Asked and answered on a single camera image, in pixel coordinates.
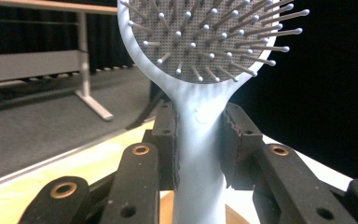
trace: hairbrush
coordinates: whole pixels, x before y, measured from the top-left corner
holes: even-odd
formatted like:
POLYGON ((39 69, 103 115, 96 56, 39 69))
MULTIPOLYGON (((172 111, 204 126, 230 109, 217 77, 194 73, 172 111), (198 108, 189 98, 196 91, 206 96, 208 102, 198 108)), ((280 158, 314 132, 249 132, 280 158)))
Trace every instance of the hairbrush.
POLYGON ((219 117, 231 95, 268 60, 293 0, 121 0, 118 22, 136 65, 178 115, 173 223, 226 223, 219 117))

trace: brass screw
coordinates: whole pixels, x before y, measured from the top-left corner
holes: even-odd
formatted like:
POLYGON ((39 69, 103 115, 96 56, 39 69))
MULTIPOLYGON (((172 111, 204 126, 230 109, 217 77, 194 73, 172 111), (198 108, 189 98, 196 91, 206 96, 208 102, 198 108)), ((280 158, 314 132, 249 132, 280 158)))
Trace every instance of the brass screw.
POLYGON ((50 192, 51 198, 62 199, 72 195, 77 189, 74 182, 65 182, 56 185, 50 192))
POLYGON ((281 148, 281 147, 272 147, 271 151, 278 155, 278 156, 287 156, 289 155, 289 151, 285 148, 281 148))
POLYGON ((132 150, 132 153, 137 156, 142 156, 144 154, 147 154, 149 152, 149 150, 150 150, 150 148, 147 146, 138 146, 132 150))

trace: metal table leg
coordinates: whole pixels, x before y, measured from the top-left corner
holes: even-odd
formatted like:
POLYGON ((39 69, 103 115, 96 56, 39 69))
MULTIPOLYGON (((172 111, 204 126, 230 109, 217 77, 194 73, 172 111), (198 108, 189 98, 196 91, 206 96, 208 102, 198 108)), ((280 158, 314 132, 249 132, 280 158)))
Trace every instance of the metal table leg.
POLYGON ((79 45, 79 71, 83 78, 82 89, 75 91, 75 94, 94 110, 102 119, 111 120, 113 115, 107 111, 102 105, 95 101, 90 93, 90 69, 89 69, 89 49, 87 46, 87 25, 86 13, 77 13, 77 35, 79 45))

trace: bristle pad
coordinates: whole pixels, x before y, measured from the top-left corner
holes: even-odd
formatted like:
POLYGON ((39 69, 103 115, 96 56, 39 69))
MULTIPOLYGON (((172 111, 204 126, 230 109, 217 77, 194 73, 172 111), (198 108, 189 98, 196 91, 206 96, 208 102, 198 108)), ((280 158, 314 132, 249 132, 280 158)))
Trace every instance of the bristle pad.
MULTIPOLYGON (((231 62, 240 64, 241 66, 247 68, 249 68, 252 64, 255 63, 255 61, 243 59, 240 54, 233 55, 232 58, 215 56, 213 60, 199 57, 198 52, 212 53, 214 51, 225 51, 225 49, 236 48, 235 43, 257 40, 257 35, 249 35, 246 37, 235 36, 226 40, 215 41, 210 45, 206 43, 208 39, 211 39, 214 36, 221 35, 222 33, 229 33, 228 28, 240 23, 238 21, 238 18, 226 21, 224 24, 220 25, 217 30, 211 28, 209 31, 206 31, 204 34, 194 39, 192 37, 193 34, 200 29, 200 23, 205 19, 211 8, 213 8, 212 0, 201 1, 201 5, 197 8, 197 10, 195 10, 194 13, 192 13, 190 20, 188 20, 186 29, 182 32, 180 40, 177 44, 175 44, 174 34, 175 32, 181 30, 181 26, 183 26, 183 22, 185 20, 186 12, 190 11, 196 2, 199 2, 198 0, 189 0, 189 3, 185 4, 185 0, 177 1, 178 11, 176 17, 173 17, 172 1, 170 0, 158 1, 158 12, 156 12, 150 1, 148 1, 146 4, 142 4, 142 1, 131 0, 131 5, 136 7, 148 18, 148 20, 145 21, 140 16, 130 11, 131 20, 140 25, 143 25, 144 27, 151 28, 154 31, 152 35, 149 35, 142 30, 133 29, 135 39, 141 46, 147 58, 156 66, 158 66, 162 71, 172 77, 181 79, 186 82, 209 84, 215 83, 216 79, 205 73, 205 67, 209 67, 211 71, 214 72, 216 76, 220 79, 220 81, 225 81, 229 79, 232 80, 233 77, 227 76, 227 74, 219 72, 217 69, 218 66, 222 67, 230 74, 232 74, 232 76, 236 77, 241 74, 242 71, 233 66, 229 66, 231 62), (170 26, 170 30, 168 32, 166 31, 166 29, 164 29, 163 24, 159 21, 159 13, 163 13, 165 15, 165 20, 170 26), (144 41, 159 42, 160 46, 159 48, 147 48, 143 44, 144 41), (187 48, 189 44, 193 42, 196 43, 197 47, 189 51, 187 48), (170 52, 172 54, 171 57, 162 64, 157 63, 161 55, 164 55, 167 52, 170 52), (183 62, 180 74, 176 73, 179 62, 183 62), (195 65, 197 70, 200 72, 200 75, 204 77, 202 82, 200 82, 198 77, 194 76, 194 73, 191 70, 191 65, 195 65)), ((239 10, 239 16, 244 15, 247 11, 250 11, 257 3, 264 1, 265 0, 251 1, 250 5, 239 10)), ((212 17, 207 22, 210 27, 221 21, 225 14, 230 12, 232 8, 234 8, 236 5, 243 2, 243 0, 235 0, 231 7, 227 7, 226 2, 228 2, 228 0, 224 0, 222 4, 219 5, 219 7, 217 8, 217 15, 212 17)), ((251 16, 263 15, 265 13, 267 13, 267 11, 264 11, 264 8, 261 8, 260 10, 257 10, 257 12, 253 13, 251 16)), ((271 24, 266 24, 265 26, 263 26, 258 21, 256 23, 240 27, 238 28, 238 30, 242 29, 246 33, 254 29, 269 27, 270 25, 271 24)), ((242 46, 239 49, 248 49, 249 47, 250 46, 242 46)), ((260 57, 262 51, 262 49, 255 49, 251 56, 258 58, 260 57)))

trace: gray panel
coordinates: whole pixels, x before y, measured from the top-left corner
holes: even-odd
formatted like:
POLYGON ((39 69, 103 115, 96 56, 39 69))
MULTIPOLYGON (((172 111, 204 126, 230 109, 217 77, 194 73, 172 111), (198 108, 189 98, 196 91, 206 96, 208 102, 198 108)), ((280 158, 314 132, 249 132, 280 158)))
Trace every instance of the gray panel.
POLYGON ((78 51, 0 55, 0 81, 78 71, 78 51))

